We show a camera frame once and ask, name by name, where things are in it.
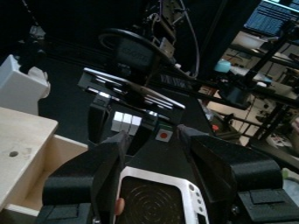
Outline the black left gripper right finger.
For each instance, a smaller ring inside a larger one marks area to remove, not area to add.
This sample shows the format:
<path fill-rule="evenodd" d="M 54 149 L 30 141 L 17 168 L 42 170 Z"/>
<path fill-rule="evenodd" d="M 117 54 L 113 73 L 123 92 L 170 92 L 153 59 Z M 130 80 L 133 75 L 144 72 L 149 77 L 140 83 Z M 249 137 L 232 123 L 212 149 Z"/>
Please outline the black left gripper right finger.
<path fill-rule="evenodd" d="M 206 207 L 209 224 L 299 224 L 276 161 L 184 125 L 177 137 Z"/>

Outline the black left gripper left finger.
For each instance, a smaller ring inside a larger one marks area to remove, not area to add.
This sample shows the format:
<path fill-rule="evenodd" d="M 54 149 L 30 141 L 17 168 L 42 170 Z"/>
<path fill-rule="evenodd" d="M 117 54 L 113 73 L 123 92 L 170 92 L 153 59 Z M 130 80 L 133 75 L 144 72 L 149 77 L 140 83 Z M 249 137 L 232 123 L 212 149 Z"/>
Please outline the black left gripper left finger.
<path fill-rule="evenodd" d="M 121 131 L 57 168 L 43 183 L 35 224 L 113 224 L 129 143 Z"/>

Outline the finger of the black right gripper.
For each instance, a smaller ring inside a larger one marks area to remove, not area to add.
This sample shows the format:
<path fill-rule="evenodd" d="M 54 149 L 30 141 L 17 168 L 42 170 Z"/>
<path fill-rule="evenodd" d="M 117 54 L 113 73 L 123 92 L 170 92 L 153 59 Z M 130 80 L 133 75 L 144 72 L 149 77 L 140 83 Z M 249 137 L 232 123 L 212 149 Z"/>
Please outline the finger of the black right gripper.
<path fill-rule="evenodd" d="M 140 126 L 137 128 L 137 131 L 134 133 L 134 136 L 132 138 L 126 154 L 129 156 L 133 156 L 142 145 L 145 144 L 149 136 L 152 135 L 152 132 L 154 131 L 154 126 L 157 123 L 157 119 L 152 117 L 146 117 L 141 120 Z"/>
<path fill-rule="evenodd" d="M 87 141 L 97 145 L 110 111 L 110 98 L 95 95 L 87 108 Z"/>

